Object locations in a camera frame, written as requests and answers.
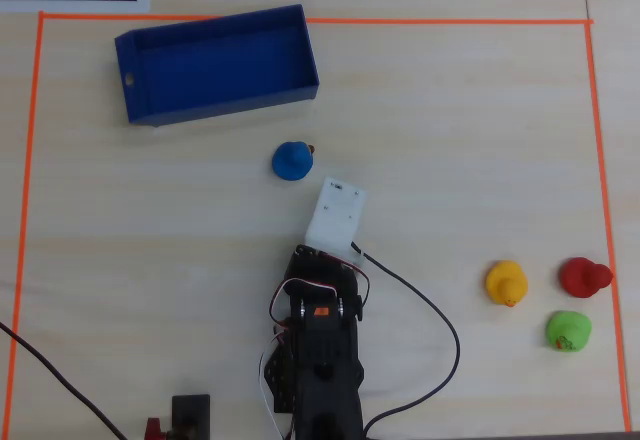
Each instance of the blue box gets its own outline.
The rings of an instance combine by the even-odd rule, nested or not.
[[[302,5],[115,39],[129,123],[160,126],[315,98]]]

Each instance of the blue rubber duck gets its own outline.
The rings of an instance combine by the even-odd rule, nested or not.
[[[313,167],[313,145],[304,142],[285,142],[273,154],[271,166],[276,175],[284,180],[304,178]]]

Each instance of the wooden table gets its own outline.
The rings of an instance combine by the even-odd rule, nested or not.
[[[632,400],[638,96],[636,47],[619,38],[631,27],[617,10],[633,1],[589,0]],[[153,0],[153,11],[297,2],[309,17],[586,18],[585,0]],[[12,320],[22,258],[20,333],[129,438],[142,438],[146,417],[168,416],[171,395],[202,392],[212,396],[213,438],[276,438],[256,378],[266,307],[326,175],[368,190],[359,243],[432,298],[462,342],[451,384],[378,424],[375,437],[625,429],[611,291],[571,299],[555,280],[566,257],[610,260],[582,24],[311,24],[321,79],[313,102],[134,128],[113,38],[157,24],[47,19],[30,137],[37,18],[0,17],[1,319]],[[617,82],[629,88],[628,108]],[[286,140],[317,149],[314,169],[295,184],[269,171]],[[530,280],[515,309],[492,305],[482,290],[486,268],[503,258]],[[372,293],[359,343],[368,420],[437,385],[454,349],[433,312],[366,269]],[[593,320],[580,354],[545,347],[545,323],[563,309]],[[9,344],[0,342],[0,367],[14,372],[12,440],[110,438],[27,352],[10,368]]]

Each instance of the orange tape border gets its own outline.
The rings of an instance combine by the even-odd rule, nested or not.
[[[31,80],[31,101],[29,106],[29,124],[27,129],[27,144],[25,152],[24,179],[22,185],[22,207],[20,215],[20,237],[18,246],[18,262],[16,269],[16,287],[13,304],[12,330],[18,332],[20,322],[20,305],[22,300],[22,284],[24,277],[25,250],[27,242],[27,226],[29,217],[29,191],[31,186],[31,166],[33,157],[33,138],[35,133],[36,105],[38,98],[38,80],[40,77],[40,60],[42,57],[42,40],[45,20],[161,20],[161,21],[193,21],[218,18],[212,15],[120,15],[120,14],[75,14],[75,13],[38,13],[38,30],[36,34],[36,46],[33,62],[33,76]],[[604,146],[602,142],[602,128],[600,124],[600,107],[598,103],[598,91],[596,84],[595,64],[593,60],[593,43],[591,39],[591,19],[437,19],[437,18],[308,18],[311,24],[333,25],[583,25],[585,44],[587,50],[587,65],[589,68],[589,84],[591,88],[591,102],[593,110],[593,123],[596,135],[596,147],[598,150],[598,168],[600,172],[600,189],[602,191],[602,205],[604,212],[605,230],[607,234],[607,252],[609,265],[614,274],[611,283],[611,296],[613,300],[614,325],[616,334],[616,354],[618,357],[618,377],[620,382],[620,400],[622,404],[622,416],[624,429],[632,430],[631,415],[629,409],[629,396],[627,391],[627,377],[624,343],[622,335],[622,316],[620,311],[620,295],[616,278],[616,260],[613,244],[613,227],[611,224],[611,211],[609,208],[609,191],[607,187],[607,172],[604,158]],[[13,385],[16,367],[16,341],[11,340],[9,350],[9,368],[7,373],[7,390],[5,396],[4,420],[2,425],[2,440],[9,439],[11,420],[11,407],[13,399]]]

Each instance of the green rubber duck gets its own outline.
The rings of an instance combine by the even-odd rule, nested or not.
[[[591,320],[578,312],[554,313],[547,324],[547,341],[560,352],[579,352],[589,341]]]

